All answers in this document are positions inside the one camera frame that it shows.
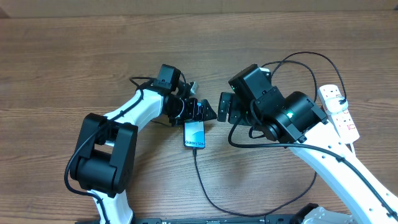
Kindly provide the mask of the Samsung Galaxy smartphone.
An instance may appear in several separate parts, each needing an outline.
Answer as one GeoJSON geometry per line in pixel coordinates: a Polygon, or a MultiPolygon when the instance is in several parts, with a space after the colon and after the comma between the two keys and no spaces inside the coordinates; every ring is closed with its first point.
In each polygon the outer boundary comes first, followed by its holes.
{"type": "Polygon", "coordinates": [[[185,123],[183,135],[185,147],[197,149],[205,148],[205,125],[203,121],[185,123]]]}

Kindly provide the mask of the white power strip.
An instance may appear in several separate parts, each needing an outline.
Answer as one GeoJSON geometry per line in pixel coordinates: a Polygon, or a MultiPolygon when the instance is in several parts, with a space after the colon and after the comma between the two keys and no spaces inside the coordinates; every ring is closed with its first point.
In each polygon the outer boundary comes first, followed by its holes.
{"type": "MultiPolygon", "coordinates": [[[[322,107],[325,111],[325,100],[328,98],[334,98],[342,96],[336,85],[323,85],[318,89],[318,95],[320,97],[322,107]]],[[[336,132],[341,138],[344,144],[352,144],[359,139],[358,130],[354,124],[354,121],[348,111],[344,111],[336,114],[327,114],[328,119],[332,122],[336,132]]]]}

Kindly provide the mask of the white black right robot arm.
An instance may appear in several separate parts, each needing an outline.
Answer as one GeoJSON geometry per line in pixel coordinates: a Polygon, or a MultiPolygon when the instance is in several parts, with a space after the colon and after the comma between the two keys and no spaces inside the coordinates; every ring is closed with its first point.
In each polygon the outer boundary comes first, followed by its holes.
{"type": "Polygon", "coordinates": [[[270,140],[306,162],[327,183],[357,223],[397,223],[397,196],[348,149],[327,115],[306,94],[284,97],[271,73],[252,64],[229,80],[222,92],[218,121],[253,125],[270,140]]]}

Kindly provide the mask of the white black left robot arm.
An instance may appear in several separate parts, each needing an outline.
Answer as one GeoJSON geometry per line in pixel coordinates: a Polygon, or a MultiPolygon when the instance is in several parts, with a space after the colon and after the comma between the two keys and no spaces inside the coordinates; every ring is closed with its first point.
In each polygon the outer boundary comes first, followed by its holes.
{"type": "Polygon", "coordinates": [[[98,223],[135,222],[126,189],[134,167],[137,135],[148,123],[160,115],[166,115],[172,126],[217,118],[207,100],[194,97],[196,83],[187,82],[176,67],[163,64],[155,78],[129,80],[136,86],[130,100],[104,115],[85,116],[63,177],[70,192],[94,200],[98,223]]]}

